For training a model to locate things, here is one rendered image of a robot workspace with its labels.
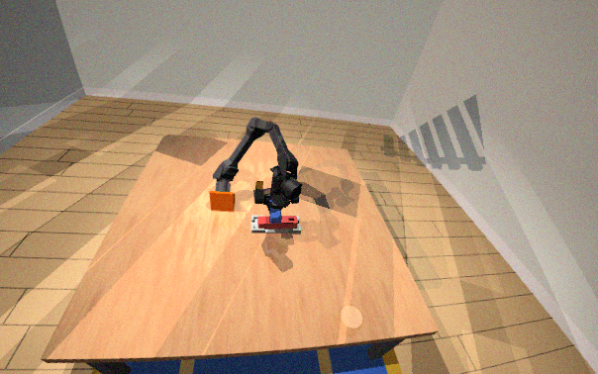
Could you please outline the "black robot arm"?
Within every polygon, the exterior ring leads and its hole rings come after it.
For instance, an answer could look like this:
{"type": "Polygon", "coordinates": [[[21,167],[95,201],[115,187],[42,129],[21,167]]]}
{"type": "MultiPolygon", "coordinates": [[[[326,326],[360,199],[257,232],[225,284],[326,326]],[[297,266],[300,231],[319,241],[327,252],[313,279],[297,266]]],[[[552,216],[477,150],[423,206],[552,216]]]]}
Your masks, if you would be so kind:
{"type": "Polygon", "coordinates": [[[286,198],[286,195],[291,199],[297,198],[301,194],[302,184],[296,180],[297,167],[299,165],[298,160],[288,149],[278,125],[273,122],[251,118],[246,128],[246,133],[240,140],[237,148],[229,158],[223,160],[213,173],[213,179],[216,179],[215,192],[230,192],[230,181],[233,181],[234,176],[239,171],[238,163],[254,140],[260,138],[264,133],[269,133],[277,151],[278,165],[269,168],[273,173],[271,184],[273,187],[281,188],[283,191],[281,194],[272,192],[271,208],[282,210],[289,205],[289,199],[286,198]]]}

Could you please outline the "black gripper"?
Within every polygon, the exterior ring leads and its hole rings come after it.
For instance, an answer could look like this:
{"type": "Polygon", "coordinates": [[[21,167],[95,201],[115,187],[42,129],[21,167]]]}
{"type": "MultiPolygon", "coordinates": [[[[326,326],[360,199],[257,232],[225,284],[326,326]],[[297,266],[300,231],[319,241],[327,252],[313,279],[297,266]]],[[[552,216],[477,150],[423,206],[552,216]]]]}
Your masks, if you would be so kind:
{"type": "MultiPolygon", "coordinates": [[[[275,194],[281,194],[281,192],[283,192],[281,190],[281,188],[275,188],[272,186],[271,184],[271,189],[270,189],[270,194],[263,194],[263,191],[254,191],[253,192],[253,198],[254,198],[254,203],[255,204],[263,204],[267,206],[268,212],[270,211],[270,203],[269,200],[271,199],[271,194],[275,193],[275,194]]],[[[286,195],[286,198],[289,199],[289,205],[291,204],[298,204],[299,203],[299,196],[295,199],[291,199],[286,195]]]]}

